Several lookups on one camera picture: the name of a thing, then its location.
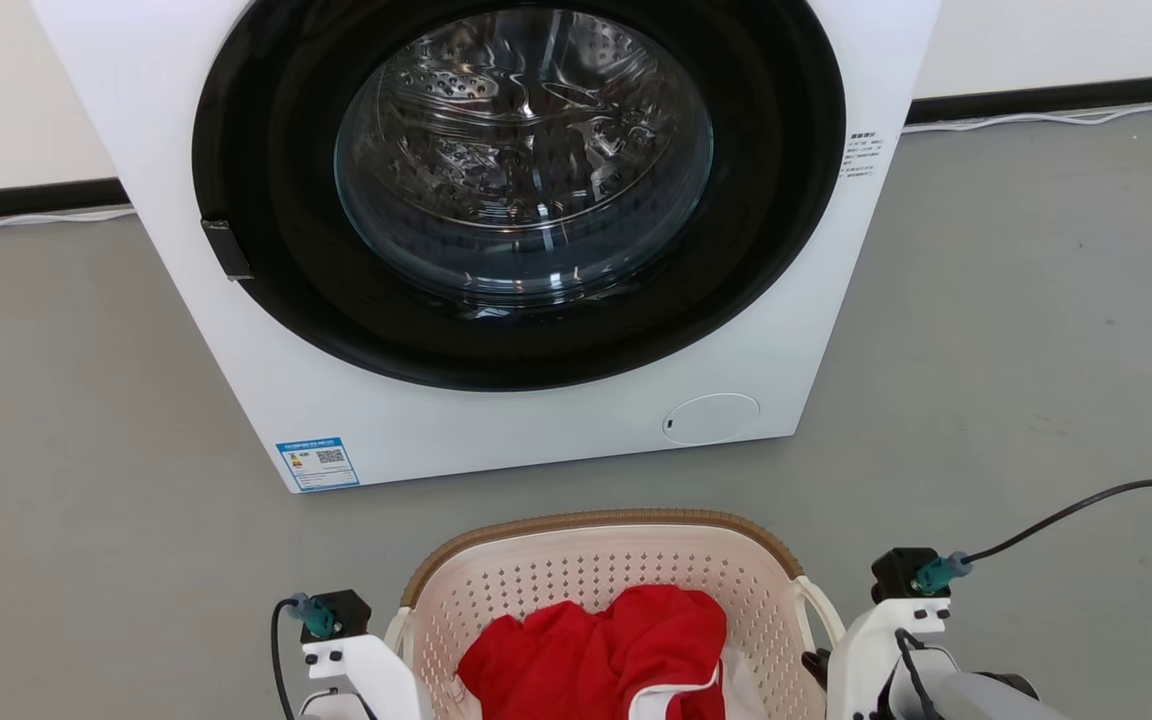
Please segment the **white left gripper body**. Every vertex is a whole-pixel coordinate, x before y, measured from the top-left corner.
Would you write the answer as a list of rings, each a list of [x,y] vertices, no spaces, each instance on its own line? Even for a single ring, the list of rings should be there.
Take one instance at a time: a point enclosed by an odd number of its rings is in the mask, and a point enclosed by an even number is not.
[[[306,643],[303,655],[310,679],[346,688],[311,694],[298,720],[429,720],[429,689],[376,635]]]

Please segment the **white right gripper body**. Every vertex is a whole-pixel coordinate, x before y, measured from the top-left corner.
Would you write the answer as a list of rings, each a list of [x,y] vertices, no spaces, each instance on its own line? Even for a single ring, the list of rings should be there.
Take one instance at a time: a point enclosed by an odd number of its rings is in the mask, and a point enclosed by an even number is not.
[[[897,638],[945,632],[952,598],[884,600],[864,612],[828,661],[826,720],[940,720],[931,684],[954,669],[948,653]]]

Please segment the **beige perforated laundry basket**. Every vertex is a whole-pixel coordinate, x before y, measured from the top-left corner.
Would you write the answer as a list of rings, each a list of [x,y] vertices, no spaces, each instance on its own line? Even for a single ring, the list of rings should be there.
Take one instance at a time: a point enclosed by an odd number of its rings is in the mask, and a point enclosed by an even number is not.
[[[727,511],[568,511],[470,530],[422,561],[384,641],[429,689],[433,720],[468,720],[456,667],[490,621],[564,601],[604,611],[636,585],[707,593],[768,720],[826,720],[826,691],[803,661],[819,647],[809,617],[829,643],[844,621],[780,538]]]

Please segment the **white garment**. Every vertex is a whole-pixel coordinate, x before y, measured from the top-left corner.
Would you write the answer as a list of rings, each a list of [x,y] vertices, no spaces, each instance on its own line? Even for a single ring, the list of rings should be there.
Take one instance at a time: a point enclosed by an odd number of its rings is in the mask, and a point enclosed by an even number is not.
[[[746,655],[723,647],[707,682],[647,685],[628,702],[626,720],[768,720]]]

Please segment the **red garment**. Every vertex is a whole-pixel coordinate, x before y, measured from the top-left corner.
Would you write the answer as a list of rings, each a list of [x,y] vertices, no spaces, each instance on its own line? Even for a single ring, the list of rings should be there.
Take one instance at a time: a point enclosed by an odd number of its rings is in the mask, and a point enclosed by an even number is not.
[[[483,720],[727,720],[726,639],[707,593],[636,585],[600,612],[564,601],[493,620],[457,676]]]

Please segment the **blue energy label sticker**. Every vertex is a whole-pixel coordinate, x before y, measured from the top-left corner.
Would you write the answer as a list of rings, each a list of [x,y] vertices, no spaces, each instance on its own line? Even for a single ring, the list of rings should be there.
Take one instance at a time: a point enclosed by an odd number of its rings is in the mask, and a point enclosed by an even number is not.
[[[326,437],[275,445],[276,464],[296,495],[361,487],[342,439]]]

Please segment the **round white filter cover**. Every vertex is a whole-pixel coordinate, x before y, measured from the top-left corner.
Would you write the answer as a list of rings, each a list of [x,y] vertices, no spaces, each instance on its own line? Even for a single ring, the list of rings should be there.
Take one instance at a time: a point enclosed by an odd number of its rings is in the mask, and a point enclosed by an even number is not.
[[[727,444],[755,427],[760,414],[755,397],[713,393],[677,406],[664,418],[662,430],[670,442],[681,446]]]

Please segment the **white front-load washing machine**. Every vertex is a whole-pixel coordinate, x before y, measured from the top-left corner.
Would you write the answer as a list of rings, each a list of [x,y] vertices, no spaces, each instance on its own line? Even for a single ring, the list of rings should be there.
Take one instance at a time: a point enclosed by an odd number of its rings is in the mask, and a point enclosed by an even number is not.
[[[147,237],[289,488],[275,445],[302,439],[342,439],[361,486],[689,447],[666,438],[664,418],[713,393],[741,393],[760,406],[755,427],[732,442],[791,435],[943,0],[808,0],[844,76],[846,138],[882,132],[886,154],[873,177],[838,179],[819,227],[770,291],[662,361],[602,381],[522,392],[417,386],[348,365],[225,278],[200,229],[194,127],[209,71],[255,0],[31,3]]]

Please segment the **small printed text sticker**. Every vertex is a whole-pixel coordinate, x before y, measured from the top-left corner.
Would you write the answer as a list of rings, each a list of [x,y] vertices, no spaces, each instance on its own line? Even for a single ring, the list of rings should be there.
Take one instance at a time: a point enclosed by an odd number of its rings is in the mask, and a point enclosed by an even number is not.
[[[882,132],[849,132],[846,138],[844,152],[841,156],[838,179],[873,177],[886,154],[886,141]]]

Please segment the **black round washer door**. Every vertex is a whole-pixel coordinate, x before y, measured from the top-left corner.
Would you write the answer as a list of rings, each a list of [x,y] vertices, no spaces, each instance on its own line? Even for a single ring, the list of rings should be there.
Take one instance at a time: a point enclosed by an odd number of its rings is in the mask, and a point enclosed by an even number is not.
[[[808,0],[255,0],[196,111],[238,287],[366,372],[626,374],[759,300],[828,206],[844,76]]]

